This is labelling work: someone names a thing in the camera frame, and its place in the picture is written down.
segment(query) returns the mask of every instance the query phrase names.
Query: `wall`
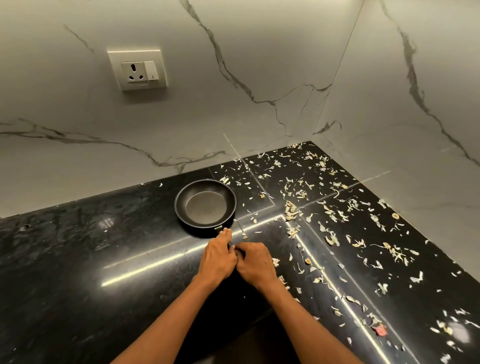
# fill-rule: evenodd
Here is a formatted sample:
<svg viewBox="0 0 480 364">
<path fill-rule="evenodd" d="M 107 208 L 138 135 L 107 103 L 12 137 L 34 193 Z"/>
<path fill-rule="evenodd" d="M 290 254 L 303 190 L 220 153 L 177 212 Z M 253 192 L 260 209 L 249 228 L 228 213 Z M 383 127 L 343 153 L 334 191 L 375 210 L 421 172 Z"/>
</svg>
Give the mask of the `wall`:
<svg viewBox="0 0 480 364">
<path fill-rule="evenodd" d="M 0 217 L 310 139 L 361 4 L 4 3 Z M 107 50 L 157 47 L 168 90 L 123 95 Z"/>
<path fill-rule="evenodd" d="M 473 0 L 366 0 L 313 141 L 480 279 L 478 19 Z"/>
</svg>

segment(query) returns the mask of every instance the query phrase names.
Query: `electrical outlet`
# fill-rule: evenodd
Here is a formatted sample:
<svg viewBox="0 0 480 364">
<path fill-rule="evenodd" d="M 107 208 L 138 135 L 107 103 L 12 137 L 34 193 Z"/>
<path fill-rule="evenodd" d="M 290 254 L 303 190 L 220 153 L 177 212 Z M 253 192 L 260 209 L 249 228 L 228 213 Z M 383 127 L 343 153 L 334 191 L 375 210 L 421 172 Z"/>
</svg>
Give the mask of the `electrical outlet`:
<svg viewBox="0 0 480 364">
<path fill-rule="evenodd" d="M 112 70 L 122 91 L 167 87 L 162 53 L 154 50 L 108 51 Z"/>
<path fill-rule="evenodd" d="M 144 62 L 122 62 L 121 67 L 127 82 L 148 81 Z"/>
</svg>

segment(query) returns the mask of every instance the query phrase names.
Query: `countertop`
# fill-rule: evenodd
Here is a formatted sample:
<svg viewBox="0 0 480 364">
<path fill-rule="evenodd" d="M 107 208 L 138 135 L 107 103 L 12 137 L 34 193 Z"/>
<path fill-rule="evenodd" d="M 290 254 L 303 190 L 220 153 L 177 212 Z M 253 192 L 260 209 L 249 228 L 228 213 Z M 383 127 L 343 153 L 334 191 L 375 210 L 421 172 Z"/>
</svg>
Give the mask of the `countertop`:
<svg viewBox="0 0 480 364">
<path fill-rule="evenodd" d="M 109 363 L 198 269 L 208 239 L 179 224 L 177 192 L 223 177 L 238 199 L 232 242 L 239 225 L 262 241 L 292 295 L 365 363 L 478 362 L 480 284 L 311 142 L 0 221 L 0 362 Z M 236 272 L 177 358 L 197 361 L 298 362 Z"/>
</svg>

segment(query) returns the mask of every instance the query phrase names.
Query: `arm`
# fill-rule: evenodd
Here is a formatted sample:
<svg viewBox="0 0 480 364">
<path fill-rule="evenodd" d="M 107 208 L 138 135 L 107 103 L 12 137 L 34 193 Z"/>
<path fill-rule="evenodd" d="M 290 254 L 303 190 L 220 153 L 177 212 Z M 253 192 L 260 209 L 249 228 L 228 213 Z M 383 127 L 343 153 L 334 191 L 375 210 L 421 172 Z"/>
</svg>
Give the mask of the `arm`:
<svg viewBox="0 0 480 364">
<path fill-rule="evenodd" d="M 171 364 L 208 295 L 228 277 L 237 263 L 227 244 L 232 230 L 224 229 L 206 246 L 198 274 L 159 318 L 111 364 Z"/>
<path fill-rule="evenodd" d="M 269 301 L 302 364 L 362 364 L 327 329 L 315 320 L 276 277 L 272 257 L 262 243 L 240 243 L 237 270 Z"/>
</svg>

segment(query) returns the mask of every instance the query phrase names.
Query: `black frying pan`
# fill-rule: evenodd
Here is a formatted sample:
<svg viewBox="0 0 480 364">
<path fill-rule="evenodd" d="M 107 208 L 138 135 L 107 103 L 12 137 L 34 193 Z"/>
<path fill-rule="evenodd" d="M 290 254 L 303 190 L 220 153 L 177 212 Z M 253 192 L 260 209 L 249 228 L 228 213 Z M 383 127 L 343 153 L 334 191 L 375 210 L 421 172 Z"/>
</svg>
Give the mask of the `black frying pan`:
<svg viewBox="0 0 480 364">
<path fill-rule="evenodd" d="M 175 213 L 192 228 L 219 231 L 237 208 L 232 189 L 215 180 L 187 184 L 175 197 Z"/>
</svg>

